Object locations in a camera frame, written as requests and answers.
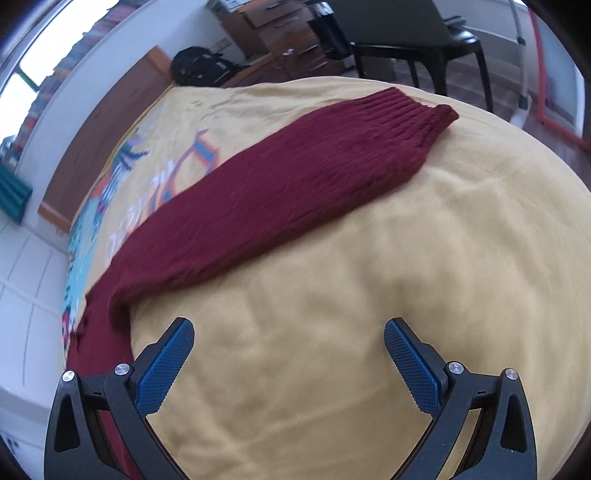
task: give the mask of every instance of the black backpack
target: black backpack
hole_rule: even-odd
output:
[[[219,87],[238,71],[238,66],[207,48],[189,47],[174,56],[170,71],[181,86]]]

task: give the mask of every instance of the window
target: window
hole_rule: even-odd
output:
[[[73,0],[24,54],[0,95],[0,142],[18,133],[39,85],[118,0]]]

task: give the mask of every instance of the bed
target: bed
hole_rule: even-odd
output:
[[[85,293],[161,205],[305,113],[388,87],[324,77],[166,91],[123,138],[76,216],[66,352],[90,331],[80,326]],[[113,367],[175,317],[194,322],[196,347],[148,417],[189,477],[389,478],[429,422],[380,345],[395,316],[471,371],[519,371],[540,480],[557,475],[583,437],[591,420],[591,194],[549,149],[503,120],[400,89],[460,115],[408,184],[218,278],[139,301],[129,351],[105,345]],[[459,454],[441,478],[451,477]]]

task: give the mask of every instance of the wooden cabinet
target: wooden cabinet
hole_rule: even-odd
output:
[[[274,54],[268,53],[248,68],[239,71],[224,83],[224,88],[248,87],[257,83],[281,83],[291,80],[282,62]]]
[[[341,61],[328,60],[308,21],[312,13],[296,0],[253,0],[222,18],[222,25],[247,57],[272,55],[252,79],[283,82],[312,76],[339,75]],[[244,86],[246,78],[225,86]]]

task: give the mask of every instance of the blue gripper pad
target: blue gripper pad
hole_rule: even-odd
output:
[[[432,416],[438,415],[443,408],[440,383],[393,320],[384,327],[384,343],[418,409]]]
[[[145,417],[156,413],[189,356],[195,340],[193,324],[185,319],[156,355],[137,383],[135,406]]]

